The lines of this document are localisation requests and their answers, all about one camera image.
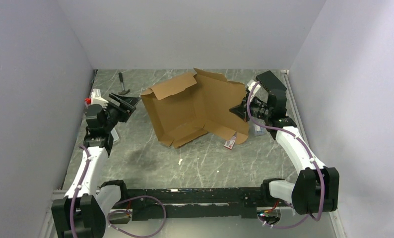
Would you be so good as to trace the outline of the brown cardboard box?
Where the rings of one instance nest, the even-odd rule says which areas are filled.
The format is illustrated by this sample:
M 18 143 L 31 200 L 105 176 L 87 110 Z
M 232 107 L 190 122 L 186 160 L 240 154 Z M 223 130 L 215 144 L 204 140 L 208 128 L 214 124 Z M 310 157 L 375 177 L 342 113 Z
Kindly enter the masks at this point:
M 246 96 L 245 85 L 196 68 L 150 86 L 141 99 L 159 142 L 179 148 L 207 133 L 244 143 L 249 125 L 230 112 Z

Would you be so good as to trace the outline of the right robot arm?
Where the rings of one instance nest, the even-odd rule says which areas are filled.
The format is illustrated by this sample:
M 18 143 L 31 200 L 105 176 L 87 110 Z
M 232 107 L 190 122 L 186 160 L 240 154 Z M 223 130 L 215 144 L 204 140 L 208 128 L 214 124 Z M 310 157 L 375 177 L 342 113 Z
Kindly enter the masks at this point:
M 294 183 L 281 178 L 265 179 L 261 184 L 261 202 L 271 206 L 280 200 L 291 205 L 296 213 L 319 221 L 323 213 L 337 209 L 339 172 L 313 153 L 292 118 L 272 117 L 271 111 L 255 96 L 254 89 L 247 90 L 241 104 L 230 109 L 244 121 L 263 119 L 263 127 L 284 149 L 298 173 Z

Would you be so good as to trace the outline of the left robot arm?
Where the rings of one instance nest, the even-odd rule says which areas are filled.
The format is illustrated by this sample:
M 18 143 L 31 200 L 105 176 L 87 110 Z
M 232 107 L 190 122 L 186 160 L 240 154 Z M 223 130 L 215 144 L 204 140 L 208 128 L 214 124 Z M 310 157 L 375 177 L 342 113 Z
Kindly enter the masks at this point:
M 86 135 L 80 144 L 82 160 L 76 176 L 63 198 L 53 201 L 51 212 L 60 238 L 101 238 L 108 214 L 115 206 L 123 208 L 129 202 L 126 185 L 121 180 L 98 181 L 110 157 L 114 138 L 112 130 L 127 122 L 136 110 L 140 97 L 111 93 L 111 101 L 91 103 L 85 109 Z

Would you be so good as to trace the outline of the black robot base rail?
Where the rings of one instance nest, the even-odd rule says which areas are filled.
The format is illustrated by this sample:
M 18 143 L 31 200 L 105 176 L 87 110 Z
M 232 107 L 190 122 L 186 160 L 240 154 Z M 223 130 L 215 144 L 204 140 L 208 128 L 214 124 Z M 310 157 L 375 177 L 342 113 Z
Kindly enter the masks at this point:
M 260 187 L 125 189 L 117 209 L 129 209 L 133 221 L 174 218 L 240 217 L 281 205 Z

